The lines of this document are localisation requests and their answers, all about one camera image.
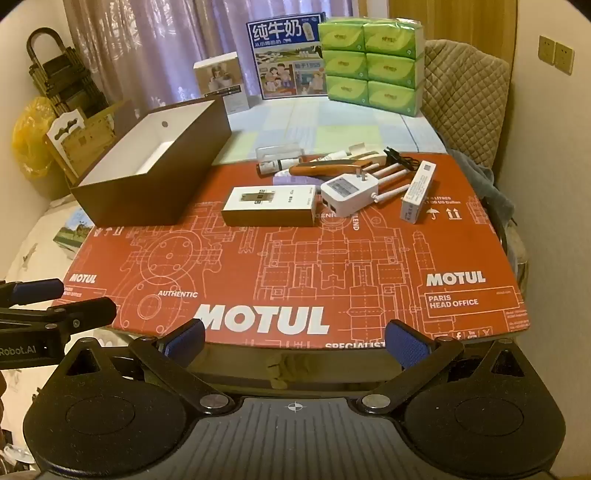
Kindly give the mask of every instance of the yellow plastic bag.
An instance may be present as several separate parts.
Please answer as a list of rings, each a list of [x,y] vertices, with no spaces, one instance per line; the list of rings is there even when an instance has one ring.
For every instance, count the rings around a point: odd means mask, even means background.
[[[12,150],[28,179],[45,177],[53,158],[43,143],[43,135],[56,119],[48,98],[37,97],[18,118],[12,131]]]

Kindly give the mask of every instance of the wall power outlet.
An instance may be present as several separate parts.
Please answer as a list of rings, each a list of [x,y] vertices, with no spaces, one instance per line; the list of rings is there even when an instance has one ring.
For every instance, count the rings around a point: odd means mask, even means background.
[[[556,50],[554,52],[554,66],[566,75],[573,73],[574,65],[574,50],[562,43],[556,42]]]
[[[554,47],[556,42],[549,38],[540,36],[540,45],[538,46],[538,58],[549,65],[554,65]]]

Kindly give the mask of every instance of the small white box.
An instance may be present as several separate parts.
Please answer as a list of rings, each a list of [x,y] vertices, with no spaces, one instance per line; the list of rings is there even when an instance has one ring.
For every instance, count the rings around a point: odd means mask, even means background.
[[[427,198],[427,192],[433,180],[435,167],[434,163],[424,160],[418,166],[413,181],[402,198],[402,209],[400,210],[402,220],[417,223],[418,214],[421,212],[421,207]]]
[[[193,71],[201,95],[204,97],[223,96],[223,103],[228,115],[250,108],[242,80],[238,54],[235,51],[198,61],[193,65]]]
[[[314,185],[234,187],[222,209],[228,226],[314,226]]]

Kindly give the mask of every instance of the product box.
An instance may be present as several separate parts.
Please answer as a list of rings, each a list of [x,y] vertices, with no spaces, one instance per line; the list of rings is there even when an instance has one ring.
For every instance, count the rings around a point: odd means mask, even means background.
[[[402,209],[400,218],[410,223],[417,223],[421,207],[427,198],[429,186],[435,174],[434,163],[423,160],[418,166],[407,192],[402,197]]]
[[[323,12],[248,22],[248,36],[264,99],[326,96],[319,28]]]
[[[367,18],[333,17],[320,24],[322,50],[365,51],[363,26]]]
[[[417,90],[390,83],[368,82],[369,104],[376,108],[417,116],[423,104],[423,84]]]
[[[228,226],[314,226],[314,185],[234,187],[222,209]]]
[[[425,78],[425,55],[413,60],[368,53],[367,67],[369,80],[416,89]]]
[[[368,82],[344,77],[326,77],[329,99],[341,102],[369,105]]]
[[[367,80],[365,53],[358,51],[324,50],[324,68],[327,75]]]
[[[425,50],[423,26],[414,20],[376,20],[363,26],[363,36],[370,53],[417,59]]]
[[[221,95],[228,115],[250,108],[235,51],[198,61],[193,65],[193,71],[201,96]]]
[[[219,97],[157,108],[71,191],[98,227],[174,225],[231,133]]]

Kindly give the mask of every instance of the umbrella symbol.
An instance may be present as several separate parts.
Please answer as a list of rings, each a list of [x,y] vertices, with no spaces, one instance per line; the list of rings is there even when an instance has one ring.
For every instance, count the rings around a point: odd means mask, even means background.
[[[439,213],[439,210],[435,210],[435,208],[429,208],[429,210],[427,210],[427,213],[430,213],[431,214],[431,218],[433,220],[435,220],[435,214],[436,213]]]

